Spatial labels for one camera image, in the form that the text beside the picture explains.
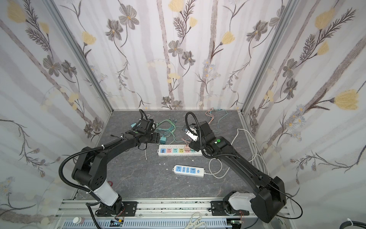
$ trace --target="power strip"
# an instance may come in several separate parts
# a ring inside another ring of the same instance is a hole
[[[176,165],[172,170],[175,174],[193,177],[203,177],[205,174],[204,168],[194,166]]]
[[[201,150],[195,151],[189,145],[164,145],[160,144],[158,149],[159,156],[202,156]]]

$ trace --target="green cable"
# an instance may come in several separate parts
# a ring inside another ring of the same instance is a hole
[[[217,130],[213,130],[214,132],[219,131],[219,122],[220,122],[220,120],[223,119],[226,115],[229,114],[226,110],[224,110],[224,111],[226,112],[226,114],[219,119],[219,121],[217,122]]]
[[[158,126],[160,126],[163,122],[169,122],[170,123],[170,127],[167,129],[163,129],[163,128],[158,128]],[[183,126],[175,126],[175,123],[172,122],[170,119],[165,119],[159,123],[156,124],[156,130],[155,132],[158,132],[158,130],[162,130],[165,131],[163,134],[163,137],[169,137],[170,135],[173,136],[173,141],[170,143],[172,144],[173,142],[184,142],[184,141],[177,141],[175,140],[175,135],[174,135],[174,131],[176,130],[177,127],[183,127]]]

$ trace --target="pink cable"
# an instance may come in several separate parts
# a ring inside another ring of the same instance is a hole
[[[189,143],[190,143],[189,141],[186,141],[186,140],[184,140],[183,138],[182,138],[182,140],[183,140],[186,144],[189,144]]]
[[[211,117],[211,118],[212,118],[212,119],[209,121],[209,123],[208,123],[208,124],[210,124],[210,123],[213,121],[213,119],[215,118],[215,116],[214,116],[213,114],[208,113],[208,112],[210,112],[210,111],[213,111],[213,107],[212,107],[210,110],[206,111],[206,113],[205,113],[207,116],[209,116],[209,117]]]

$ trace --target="black robotic arm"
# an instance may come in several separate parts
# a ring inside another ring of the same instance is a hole
[[[159,134],[154,132],[154,120],[148,119],[140,109],[140,121],[119,140],[93,149],[86,147],[79,153],[69,156],[60,165],[59,176],[66,184],[85,190],[100,202],[97,216],[116,216],[125,206],[122,198],[107,183],[107,164],[119,154],[141,144],[158,143]],[[251,199],[251,208],[264,222],[269,222],[286,204],[283,181],[275,177],[272,179],[242,158],[234,147],[224,137],[215,137],[207,122],[198,123],[192,112],[186,114],[186,132],[190,129],[187,117],[194,116],[196,124],[193,128],[197,137],[189,146],[199,151],[207,158],[220,158],[236,172],[249,186],[252,187],[255,198]],[[72,158],[79,156],[72,172],[72,178],[82,186],[69,182],[63,175],[63,167]],[[228,213],[232,210],[229,202],[224,201]]]
[[[188,132],[194,129],[194,132],[198,135],[198,139],[196,141],[193,140],[189,147],[196,151],[202,150],[202,154],[207,158],[219,158],[243,179],[253,189],[255,194],[255,198],[250,200],[251,209],[259,219],[269,223],[286,205],[283,181],[279,177],[271,178],[254,167],[224,137],[215,137],[206,121],[188,125],[187,117],[189,114],[193,115],[195,120],[197,120],[192,112],[188,112],[186,114],[187,127],[185,131]],[[228,214],[232,213],[233,208],[228,200],[224,200],[224,207]]]

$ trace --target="wall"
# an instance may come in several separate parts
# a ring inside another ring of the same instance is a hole
[[[365,10],[301,0],[244,112],[299,229],[366,221]]]
[[[48,228],[74,192],[61,161],[95,146],[109,112],[42,1],[0,6],[0,228]]]
[[[55,2],[113,108],[239,109],[287,1]]]

